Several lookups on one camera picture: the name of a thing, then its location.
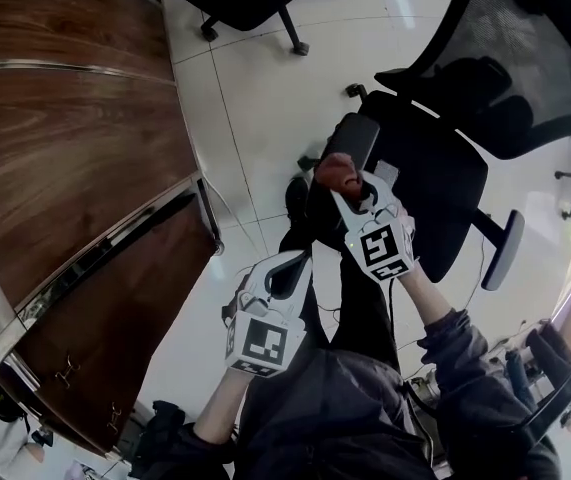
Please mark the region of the person's black shoe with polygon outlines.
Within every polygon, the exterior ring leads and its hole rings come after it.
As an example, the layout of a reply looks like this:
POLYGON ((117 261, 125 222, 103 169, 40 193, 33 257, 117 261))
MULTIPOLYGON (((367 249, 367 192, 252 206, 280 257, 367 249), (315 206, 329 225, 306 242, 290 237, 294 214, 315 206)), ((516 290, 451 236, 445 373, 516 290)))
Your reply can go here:
POLYGON ((290 180, 285 192, 285 207, 292 224, 305 220, 308 194, 309 186, 303 176, 290 180))

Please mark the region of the reddish-brown cloth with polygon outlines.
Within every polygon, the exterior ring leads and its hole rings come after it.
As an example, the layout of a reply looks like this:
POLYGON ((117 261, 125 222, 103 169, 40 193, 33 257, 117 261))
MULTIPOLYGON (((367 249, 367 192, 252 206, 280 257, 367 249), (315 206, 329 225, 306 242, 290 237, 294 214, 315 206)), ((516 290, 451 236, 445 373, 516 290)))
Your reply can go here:
POLYGON ((331 153, 316 168, 314 179, 327 189, 349 201, 360 201, 363 180, 352 157, 346 153, 331 153))

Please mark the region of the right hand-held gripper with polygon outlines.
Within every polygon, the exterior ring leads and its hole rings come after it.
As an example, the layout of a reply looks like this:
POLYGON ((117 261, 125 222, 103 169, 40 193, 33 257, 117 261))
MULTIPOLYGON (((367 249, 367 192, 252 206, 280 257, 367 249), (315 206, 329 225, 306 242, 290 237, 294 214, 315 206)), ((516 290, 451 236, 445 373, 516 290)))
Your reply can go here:
POLYGON ((405 247, 405 237, 397 220, 398 205, 392 179, 368 171, 362 179, 360 206, 331 191, 347 229, 345 244, 364 274, 383 283, 406 274, 415 264, 413 245, 405 247))

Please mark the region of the dark wooden desk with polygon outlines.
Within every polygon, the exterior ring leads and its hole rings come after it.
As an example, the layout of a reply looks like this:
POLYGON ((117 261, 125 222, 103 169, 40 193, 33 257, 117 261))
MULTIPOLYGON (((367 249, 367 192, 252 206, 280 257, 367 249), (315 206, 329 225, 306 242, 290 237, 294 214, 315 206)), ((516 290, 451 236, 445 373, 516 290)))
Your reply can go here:
POLYGON ((215 253, 203 195, 157 0, 0 0, 0 384, 93 453, 215 253))

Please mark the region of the person's grey jacket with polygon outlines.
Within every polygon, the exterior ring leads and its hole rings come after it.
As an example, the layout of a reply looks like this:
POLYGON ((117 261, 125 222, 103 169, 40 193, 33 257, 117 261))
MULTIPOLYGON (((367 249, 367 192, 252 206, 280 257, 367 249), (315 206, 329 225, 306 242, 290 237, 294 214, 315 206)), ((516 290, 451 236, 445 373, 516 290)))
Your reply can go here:
MULTIPOLYGON (((529 410, 485 361, 487 343, 464 311, 421 341, 436 367, 437 426, 453 480, 561 480, 548 439, 523 452, 501 427, 529 410)), ((184 424, 169 453, 139 480, 436 480, 391 366, 317 349, 247 391, 239 433, 223 445, 184 424)))

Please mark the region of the black chair armrest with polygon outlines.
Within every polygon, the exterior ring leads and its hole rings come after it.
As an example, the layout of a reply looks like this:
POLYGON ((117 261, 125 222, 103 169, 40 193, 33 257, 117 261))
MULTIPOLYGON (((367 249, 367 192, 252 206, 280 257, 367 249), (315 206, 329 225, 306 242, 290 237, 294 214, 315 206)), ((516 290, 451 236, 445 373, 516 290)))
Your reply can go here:
POLYGON ((348 113, 336 126, 321 154, 323 161, 334 153, 343 153, 351 157, 357 170, 362 170, 380 132, 379 124, 360 113, 348 113))
POLYGON ((505 280, 518 252, 524 227, 524 216, 518 210, 512 210, 504 228, 485 216, 489 233, 483 232, 494 245, 495 253, 490 261, 481 287, 486 291, 496 291, 505 280))

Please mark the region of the person's right forearm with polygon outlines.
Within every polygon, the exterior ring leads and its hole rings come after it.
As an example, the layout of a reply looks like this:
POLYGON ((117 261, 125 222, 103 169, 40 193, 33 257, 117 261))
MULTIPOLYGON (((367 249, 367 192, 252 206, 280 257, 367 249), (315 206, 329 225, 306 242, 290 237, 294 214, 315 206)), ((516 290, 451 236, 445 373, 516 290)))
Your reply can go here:
POLYGON ((425 326, 442 320, 452 310, 452 306, 438 287, 429 280, 418 262, 411 271, 400 276, 399 280, 425 326))

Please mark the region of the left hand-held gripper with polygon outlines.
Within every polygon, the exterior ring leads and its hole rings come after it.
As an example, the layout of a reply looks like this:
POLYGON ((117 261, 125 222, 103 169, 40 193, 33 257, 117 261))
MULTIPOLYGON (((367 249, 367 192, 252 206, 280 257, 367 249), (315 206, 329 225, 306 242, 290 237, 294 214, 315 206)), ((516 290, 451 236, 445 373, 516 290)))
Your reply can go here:
POLYGON ((289 250, 252 267, 227 326, 228 368, 263 378, 288 369, 306 337, 301 311, 312 266, 310 251, 289 250))

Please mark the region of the black bag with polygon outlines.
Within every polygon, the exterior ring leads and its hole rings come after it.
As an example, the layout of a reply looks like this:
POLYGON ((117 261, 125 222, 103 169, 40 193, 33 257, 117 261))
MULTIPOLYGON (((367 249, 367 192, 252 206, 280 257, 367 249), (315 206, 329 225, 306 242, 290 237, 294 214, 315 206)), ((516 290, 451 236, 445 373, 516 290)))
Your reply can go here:
POLYGON ((186 421, 186 413, 176 404, 156 400, 154 415, 139 436, 129 476, 141 479, 151 466, 167 455, 186 421))

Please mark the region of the person's right hand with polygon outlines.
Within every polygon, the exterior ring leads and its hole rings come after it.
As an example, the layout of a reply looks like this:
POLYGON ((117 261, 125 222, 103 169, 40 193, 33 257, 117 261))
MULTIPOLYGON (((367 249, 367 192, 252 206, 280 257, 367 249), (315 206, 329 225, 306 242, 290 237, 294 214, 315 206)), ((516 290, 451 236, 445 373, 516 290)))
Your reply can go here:
POLYGON ((402 204, 398 205, 397 220, 400 222, 400 225, 404 233, 405 247, 409 248, 413 244, 414 240, 415 221, 414 218, 409 215, 409 213, 402 204))

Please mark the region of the black mesh office chair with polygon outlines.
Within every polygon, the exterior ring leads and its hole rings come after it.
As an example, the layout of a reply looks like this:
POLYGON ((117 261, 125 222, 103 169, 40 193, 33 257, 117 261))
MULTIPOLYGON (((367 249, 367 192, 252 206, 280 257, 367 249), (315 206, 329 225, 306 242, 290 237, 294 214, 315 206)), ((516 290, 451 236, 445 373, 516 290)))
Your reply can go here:
POLYGON ((360 171, 398 170, 413 251, 439 281, 471 228, 489 233, 485 156, 513 160, 571 137, 571 0, 451 0, 419 57, 376 80, 377 91, 347 89, 380 126, 360 171))

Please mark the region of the person's left forearm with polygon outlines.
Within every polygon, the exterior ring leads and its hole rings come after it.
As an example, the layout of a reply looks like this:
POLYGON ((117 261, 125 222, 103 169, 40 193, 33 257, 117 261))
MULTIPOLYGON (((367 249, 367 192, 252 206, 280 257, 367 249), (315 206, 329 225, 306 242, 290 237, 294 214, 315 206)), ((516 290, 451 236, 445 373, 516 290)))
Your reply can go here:
POLYGON ((198 416, 193 427, 194 434, 213 445, 227 443, 232 436, 236 417, 252 380, 253 376, 249 373, 227 369, 198 416))

